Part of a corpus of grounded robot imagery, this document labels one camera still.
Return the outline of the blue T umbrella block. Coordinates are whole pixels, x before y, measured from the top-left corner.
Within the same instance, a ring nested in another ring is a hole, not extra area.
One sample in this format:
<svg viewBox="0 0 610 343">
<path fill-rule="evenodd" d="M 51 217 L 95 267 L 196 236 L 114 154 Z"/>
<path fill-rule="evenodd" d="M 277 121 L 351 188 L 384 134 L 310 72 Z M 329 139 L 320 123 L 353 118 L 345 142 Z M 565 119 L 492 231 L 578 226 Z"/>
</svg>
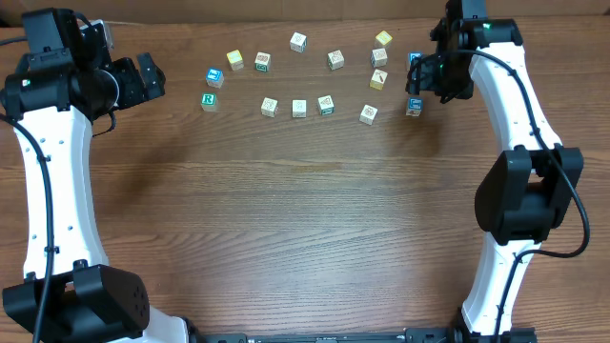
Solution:
<svg viewBox="0 0 610 343">
<path fill-rule="evenodd" d="M 406 114 L 410 116 L 420 116 L 423 109 L 423 100 L 418 97 L 410 97 L 407 102 Z"/>
</svg>

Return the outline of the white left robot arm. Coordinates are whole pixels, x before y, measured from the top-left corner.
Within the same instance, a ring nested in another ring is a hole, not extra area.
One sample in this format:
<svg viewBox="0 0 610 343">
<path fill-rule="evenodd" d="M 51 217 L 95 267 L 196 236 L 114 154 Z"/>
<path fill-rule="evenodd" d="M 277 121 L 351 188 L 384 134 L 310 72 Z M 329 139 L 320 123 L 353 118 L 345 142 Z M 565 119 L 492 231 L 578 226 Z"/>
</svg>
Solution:
<svg viewBox="0 0 610 343">
<path fill-rule="evenodd" d="M 110 265 L 92 202 L 93 122 L 161 97 L 163 71 L 147 53 L 112 60 L 109 28 L 76 11 L 31 11 L 22 24 L 30 50 L 6 78 L 1 118 L 23 155 L 29 238 L 6 314 L 36 342 L 198 341 L 188 320 L 151 305 L 137 274 Z"/>
</svg>

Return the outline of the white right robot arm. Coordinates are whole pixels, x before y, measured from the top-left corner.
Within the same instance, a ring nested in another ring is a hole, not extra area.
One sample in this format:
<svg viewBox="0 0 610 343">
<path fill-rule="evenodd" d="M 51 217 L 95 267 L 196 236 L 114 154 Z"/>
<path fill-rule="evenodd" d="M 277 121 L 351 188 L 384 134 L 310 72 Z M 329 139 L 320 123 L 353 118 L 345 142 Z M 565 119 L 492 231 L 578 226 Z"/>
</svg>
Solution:
<svg viewBox="0 0 610 343">
<path fill-rule="evenodd" d="M 533 329 L 516 329 L 512 310 L 527 267 L 541 244 L 576 205 L 583 238 L 573 258 L 586 249 L 590 224 L 576 191 L 583 170 L 577 148 L 563 146 L 546 120 L 525 63 L 518 25 L 491 19 L 482 1 L 449 1 L 430 33 L 435 52 L 411 53 L 405 90 L 407 112 L 422 111 L 419 97 L 431 91 L 446 104 L 479 91 L 498 142 L 498 159 L 475 196 L 484 232 L 471 291 L 448 328 L 406 330 L 409 342 L 534 342 Z"/>
</svg>

